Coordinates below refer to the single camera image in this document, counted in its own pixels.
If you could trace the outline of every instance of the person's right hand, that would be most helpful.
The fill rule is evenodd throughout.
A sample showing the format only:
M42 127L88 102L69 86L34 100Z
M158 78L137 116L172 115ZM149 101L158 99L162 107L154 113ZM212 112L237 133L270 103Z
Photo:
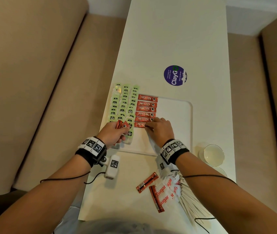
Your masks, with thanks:
M171 123L164 118L159 119L156 117L152 122L147 122L145 130L160 148L169 139L174 139Z

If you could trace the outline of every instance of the white device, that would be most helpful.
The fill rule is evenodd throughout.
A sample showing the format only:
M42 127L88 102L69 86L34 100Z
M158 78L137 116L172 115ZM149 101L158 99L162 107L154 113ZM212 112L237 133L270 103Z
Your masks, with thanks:
M106 172L104 177L110 180L113 180L116 178L118 169L119 169L119 162L120 162L120 157L117 155L112 155L110 159L106 159L105 161L100 161L102 165L106 165Z

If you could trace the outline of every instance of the couch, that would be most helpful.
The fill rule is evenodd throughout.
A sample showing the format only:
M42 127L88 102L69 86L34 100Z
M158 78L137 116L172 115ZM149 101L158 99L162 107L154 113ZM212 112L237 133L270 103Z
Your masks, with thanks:
M0 0L0 196L99 131L125 24L86 0ZM228 36L236 176L277 212L277 20L262 36Z

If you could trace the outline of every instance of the wristband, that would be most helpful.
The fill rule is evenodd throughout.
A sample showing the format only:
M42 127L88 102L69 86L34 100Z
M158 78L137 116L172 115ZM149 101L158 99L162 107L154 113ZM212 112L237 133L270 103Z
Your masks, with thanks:
M188 148L177 139L168 140L160 150L160 156L167 165L170 163L175 165L177 158L183 153L189 152Z
M97 137L88 137L79 147L75 154L82 156L91 166L98 164L106 155L107 147L103 141Z

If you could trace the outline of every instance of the white table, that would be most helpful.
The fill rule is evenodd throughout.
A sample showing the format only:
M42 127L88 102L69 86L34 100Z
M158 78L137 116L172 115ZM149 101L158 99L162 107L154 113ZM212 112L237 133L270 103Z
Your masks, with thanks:
M142 94L191 102L193 153L208 144L219 145L225 153L220 167L235 180L225 6L225 0L132 0L112 85L139 84ZM183 85L166 82L164 70L171 65L186 70ZM101 126L107 122L109 103L110 94ZM137 192L136 186L157 170L155 157L117 155L117 179L98 177L86 186L79 220L129 218L180 233L205 233L191 226L180 205L159 214L149 190ZM97 167L89 180L101 171ZM209 231L226 233L216 220Z

